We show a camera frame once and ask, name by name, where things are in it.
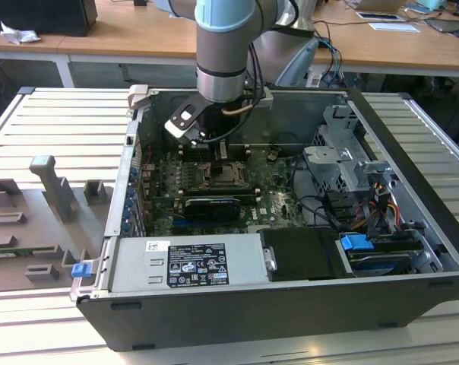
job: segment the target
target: sticker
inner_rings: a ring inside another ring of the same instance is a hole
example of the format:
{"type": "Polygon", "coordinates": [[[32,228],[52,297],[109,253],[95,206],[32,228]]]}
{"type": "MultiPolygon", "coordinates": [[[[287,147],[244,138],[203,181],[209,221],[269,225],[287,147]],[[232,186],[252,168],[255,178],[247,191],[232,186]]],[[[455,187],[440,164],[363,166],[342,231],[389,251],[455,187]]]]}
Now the sticker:
{"type": "Polygon", "coordinates": [[[170,287],[200,287],[230,283],[224,243],[167,245],[167,250],[169,251],[167,285],[170,287]]]}
{"type": "Polygon", "coordinates": [[[147,241],[145,252],[152,251],[167,251],[170,246],[170,241],[147,241]]]}

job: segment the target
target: aluminum profile table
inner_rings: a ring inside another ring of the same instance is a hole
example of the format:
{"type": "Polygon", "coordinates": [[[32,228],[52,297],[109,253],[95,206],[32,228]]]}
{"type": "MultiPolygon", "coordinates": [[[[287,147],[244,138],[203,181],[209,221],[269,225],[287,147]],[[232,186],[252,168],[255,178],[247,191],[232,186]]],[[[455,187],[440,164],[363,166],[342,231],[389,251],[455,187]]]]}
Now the aluminum profile table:
{"type": "MultiPolygon", "coordinates": [[[[457,146],[413,101],[397,94],[365,96],[459,220],[459,192],[448,189],[459,187],[457,146]]],[[[108,183],[114,183],[122,145],[117,138],[129,120],[126,97],[126,90],[39,88],[17,96],[0,118],[0,176],[39,187],[32,176],[21,176],[31,175],[33,154],[56,152],[73,185],[81,186],[91,173],[113,176],[108,183]]],[[[0,364],[459,363],[459,301],[437,306],[406,328],[117,354],[70,301],[69,291],[0,293],[0,364]]]]}
{"type": "MultiPolygon", "coordinates": [[[[364,94],[419,171],[459,221],[459,147],[408,98],[398,94],[364,94]]],[[[378,159],[383,154],[366,135],[378,159]]]]}

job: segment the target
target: blue tab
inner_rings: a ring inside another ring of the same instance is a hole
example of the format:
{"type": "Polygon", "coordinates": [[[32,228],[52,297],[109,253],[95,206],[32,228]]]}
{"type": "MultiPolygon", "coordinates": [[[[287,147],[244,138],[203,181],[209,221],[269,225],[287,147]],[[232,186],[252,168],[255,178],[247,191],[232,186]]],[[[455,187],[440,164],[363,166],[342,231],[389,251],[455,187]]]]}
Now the blue tab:
{"type": "Polygon", "coordinates": [[[349,249],[374,249],[373,243],[366,239],[365,234],[347,234],[341,238],[345,251],[349,249]]]}
{"type": "Polygon", "coordinates": [[[92,262],[80,262],[79,264],[74,264],[72,266],[71,276],[73,278],[90,278],[92,267],[92,262]]]}

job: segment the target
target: circuit board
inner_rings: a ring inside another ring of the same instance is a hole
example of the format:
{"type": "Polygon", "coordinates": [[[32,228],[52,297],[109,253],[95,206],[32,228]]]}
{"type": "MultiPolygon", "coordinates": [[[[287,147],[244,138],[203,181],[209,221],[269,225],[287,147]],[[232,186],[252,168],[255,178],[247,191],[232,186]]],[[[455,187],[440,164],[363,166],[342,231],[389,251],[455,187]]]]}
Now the circuit board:
{"type": "Polygon", "coordinates": [[[227,165],[227,176],[238,175],[233,194],[227,194],[221,182],[224,179],[212,186],[207,182],[211,163],[207,162],[204,153],[198,152],[193,158],[173,152],[154,155],[150,188],[145,190],[144,200],[148,235],[256,233],[262,228],[305,226],[302,208],[287,185],[290,160],[280,157],[269,162],[269,154],[270,148],[252,148],[243,160],[227,165]],[[193,198],[222,197],[241,202],[237,220],[198,224],[185,220],[184,202],[193,198]]]}

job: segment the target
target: power supply label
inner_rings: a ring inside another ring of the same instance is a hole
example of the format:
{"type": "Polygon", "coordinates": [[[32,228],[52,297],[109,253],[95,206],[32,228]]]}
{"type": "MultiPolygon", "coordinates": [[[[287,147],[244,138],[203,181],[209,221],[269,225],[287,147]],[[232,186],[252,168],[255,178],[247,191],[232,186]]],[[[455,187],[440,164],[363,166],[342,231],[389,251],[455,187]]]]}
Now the power supply label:
{"type": "Polygon", "coordinates": [[[200,287],[228,285],[230,277],[224,243],[169,246],[167,285],[200,287]]]}

